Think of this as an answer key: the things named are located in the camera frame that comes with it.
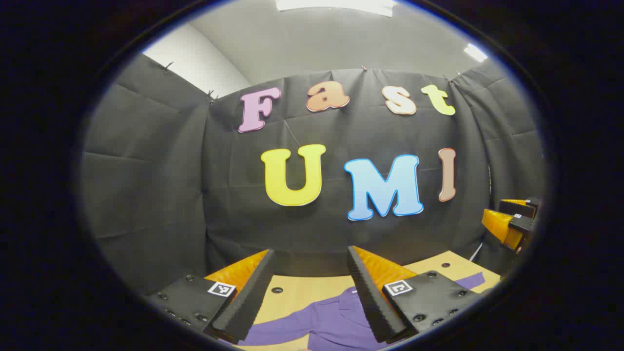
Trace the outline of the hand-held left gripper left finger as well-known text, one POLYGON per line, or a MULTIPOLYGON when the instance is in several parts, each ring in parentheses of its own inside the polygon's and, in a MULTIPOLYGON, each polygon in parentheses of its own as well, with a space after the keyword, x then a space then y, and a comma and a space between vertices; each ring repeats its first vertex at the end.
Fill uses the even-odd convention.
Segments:
POLYGON ((197 332, 239 342, 256 320, 276 262, 274 250, 263 250, 206 277, 188 274, 146 299, 197 332))

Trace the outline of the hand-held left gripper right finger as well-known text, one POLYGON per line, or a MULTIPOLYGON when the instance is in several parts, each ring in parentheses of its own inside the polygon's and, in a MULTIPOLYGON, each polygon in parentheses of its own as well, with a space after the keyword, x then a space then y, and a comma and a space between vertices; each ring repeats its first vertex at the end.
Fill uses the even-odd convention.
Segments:
POLYGON ((354 245, 348 267, 377 342, 424 333, 474 305, 481 295, 438 271, 416 274, 354 245))

